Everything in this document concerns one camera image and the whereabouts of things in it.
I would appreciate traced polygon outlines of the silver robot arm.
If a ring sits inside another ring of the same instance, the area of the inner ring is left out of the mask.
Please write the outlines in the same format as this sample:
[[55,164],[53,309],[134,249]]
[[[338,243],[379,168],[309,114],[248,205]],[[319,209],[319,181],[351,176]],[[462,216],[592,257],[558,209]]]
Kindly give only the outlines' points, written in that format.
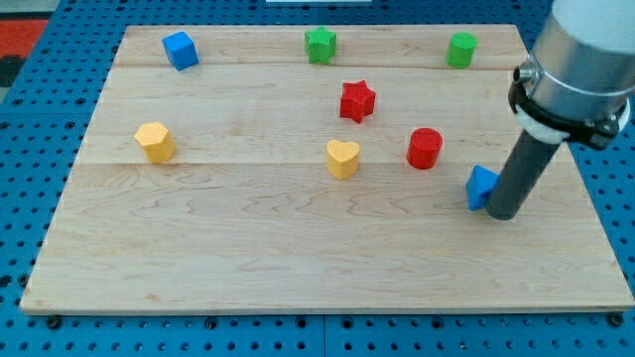
[[634,0],[555,0],[508,100],[534,139],[605,149],[630,117]]

